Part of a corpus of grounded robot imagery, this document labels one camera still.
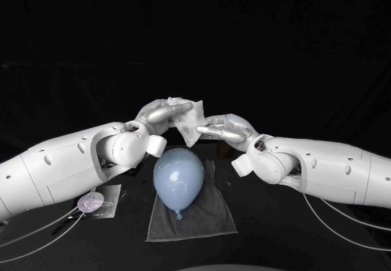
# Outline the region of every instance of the white cable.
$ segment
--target white cable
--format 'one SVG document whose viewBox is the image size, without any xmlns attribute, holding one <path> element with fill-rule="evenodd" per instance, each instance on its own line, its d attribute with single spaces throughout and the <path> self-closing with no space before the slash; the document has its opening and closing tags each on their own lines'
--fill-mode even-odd
<svg viewBox="0 0 391 271">
<path fill-rule="evenodd" d="M 51 227 L 55 223 L 58 223 L 65 217 L 68 217 L 71 215 L 71 213 L 80 208 L 80 206 L 83 205 L 83 202 L 78 204 L 78 206 L 70 211 L 70 213 L 67 213 L 58 220 L 55 220 L 52 223 L 50 223 L 47 226 L 44 226 L 42 228 L 39 228 L 38 230 L 32 231 L 31 233 L 25 234 L 24 236 L 18 237 L 16 239 L 8 241 L 6 243 L 0 244 L 0 248 L 8 246 L 9 244 L 18 242 L 19 240 L 25 239 L 26 237 L 29 237 L 31 235 L 34 235 L 35 233 L 38 233 L 39 231 L 42 231 L 44 229 L 47 229 L 48 227 Z"/>
<path fill-rule="evenodd" d="M 90 194 L 93 193 L 93 197 L 94 197 L 94 194 L 96 194 L 96 189 L 93 189 L 91 190 L 91 192 L 90 192 Z M 35 251 L 32 251 L 32 252 L 29 252 L 28 254 L 25 254 L 25 255 L 22 255 L 22 256 L 19 256 L 19 257 L 16 257 L 16 258 L 12 258 L 12 259 L 9 259 L 9 260 L 5 260 L 5 261 L 0 261 L 0 264 L 3 264 L 3 263 L 6 263 L 6 262 L 9 262 L 9 261 L 15 261 L 15 260 L 18 260 L 18 259 L 21 259 L 21 258 L 24 258 L 24 257 L 26 257 L 26 256 L 29 256 L 31 254 L 34 254 L 34 253 L 37 253 L 38 251 L 41 251 L 44 248 L 47 248 L 68 232 L 70 232 L 70 230 L 74 228 L 74 226 L 76 226 L 76 224 L 80 222 L 80 220 L 81 220 L 81 218 L 83 218 L 83 216 L 84 216 L 84 213 L 81 214 L 81 216 L 80 216 L 80 218 L 78 218 L 78 220 L 76 221 L 76 223 L 73 224 L 73 226 L 70 227 L 70 229 L 45 245 L 45 246 L 42 246 L 41 248 L 38 248 Z"/>
<path fill-rule="evenodd" d="M 348 239 L 345 236 L 342 236 L 342 235 L 341 235 L 341 234 L 340 234 L 340 233 L 328 226 L 328 224 L 324 222 L 322 218 L 318 216 L 316 211 L 315 211 L 314 208 L 312 208 L 312 205 L 311 205 L 309 201 L 308 201 L 308 205 L 311 206 L 311 209 L 312 209 L 314 214 L 316 215 L 319 221 L 324 223 L 324 225 L 328 227 L 328 229 L 329 229 L 329 230 L 331 230 L 341 238 L 344 238 L 348 242 L 351 242 L 351 243 L 357 244 L 358 246 L 366 247 L 366 248 L 371 249 L 371 250 L 391 251 L 390 248 L 370 247 L 370 246 L 367 246 L 367 245 L 364 245 L 364 244 L 360 244 L 360 243 L 357 243 L 355 241 L 350 240 L 350 239 Z"/>
<path fill-rule="evenodd" d="M 373 224 L 368 224 L 360 220 L 357 220 L 355 218 L 353 218 L 351 216 L 348 216 L 329 202 L 327 202 L 325 199 L 321 199 L 331 207 L 334 210 L 337 210 L 348 219 L 353 219 L 355 222 L 361 223 L 363 225 L 366 226 L 370 226 L 373 228 L 377 228 L 377 229 L 381 229 L 381 230 L 390 230 L 391 231 L 391 228 L 386 228 L 386 227 L 380 227 L 377 225 L 373 225 Z"/>
</svg>

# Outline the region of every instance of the gray towel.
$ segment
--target gray towel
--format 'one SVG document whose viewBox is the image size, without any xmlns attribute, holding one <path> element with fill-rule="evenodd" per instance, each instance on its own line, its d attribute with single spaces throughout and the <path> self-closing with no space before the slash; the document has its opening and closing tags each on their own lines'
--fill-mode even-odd
<svg viewBox="0 0 391 271">
<path fill-rule="evenodd" d="M 214 161 L 204 163 L 204 185 L 182 219 L 156 195 L 146 242 L 179 241 L 239 233 L 223 194 L 214 183 Z"/>
</svg>

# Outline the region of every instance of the white tissue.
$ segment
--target white tissue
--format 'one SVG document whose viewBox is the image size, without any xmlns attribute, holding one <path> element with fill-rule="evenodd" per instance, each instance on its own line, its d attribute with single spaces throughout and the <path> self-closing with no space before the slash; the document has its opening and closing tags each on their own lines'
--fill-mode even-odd
<svg viewBox="0 0 391 271">
<path fill-rule="evenodd" d="M 169 106 L 184 103 L 192 103 L 194 108 L 184 113 L 177 114 L 172 116 L 172 120 L 175 126 L 184 136 L 185 142 L 188 147 L 191 148 L 198 141 L 201 133 L 198 132 L 198 126 L 207 126 L 208 122 L 204 116 L 204 103 L 202 100 L 194 102 L 191 100 L 185 100 L 182 98 L 172 98 L 168 99 Z"/>
</svg>

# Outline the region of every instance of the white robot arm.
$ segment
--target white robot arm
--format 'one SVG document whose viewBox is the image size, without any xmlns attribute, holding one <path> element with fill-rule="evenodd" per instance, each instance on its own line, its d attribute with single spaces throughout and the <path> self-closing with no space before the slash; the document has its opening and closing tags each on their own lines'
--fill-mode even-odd
<svg viewBox="0 0 391 271">
<path fill-rule="evenodd" d="M 207 120 L 201 139 L 226 140 L 246 152 L 233 162 L 241 177 L 254 171 L 265 182 L 329 201 L 391 208 L 391 159 L 342 143 L 259 134 L 234 114 Z"/>
<path fill-rule="evenodd" d="M 76 198 L 136 168 L 146 153 L 161 157 L 169 117 L 192 104 L 148 104 L 136 120 L 109 123 L 57 137 L 0 164 L 0 221 L 21 212 Z M 114 166 L 103 168 L 100 158 Z"/>
</svg>

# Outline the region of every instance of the deflated balloon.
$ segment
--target deflated balloon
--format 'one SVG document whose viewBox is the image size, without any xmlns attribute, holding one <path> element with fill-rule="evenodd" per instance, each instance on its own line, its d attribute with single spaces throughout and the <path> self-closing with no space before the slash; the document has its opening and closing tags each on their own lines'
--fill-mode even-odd
<svg viewBox="0 0 391 271">
<path fill-rule="evenodd" d="M 192 151 L 174 148 L 164 153 L 153 170 L 158 195 L 182 218 L 181 211 L 192 204 L 204 184 L 204 166 Z"/>
</svg>

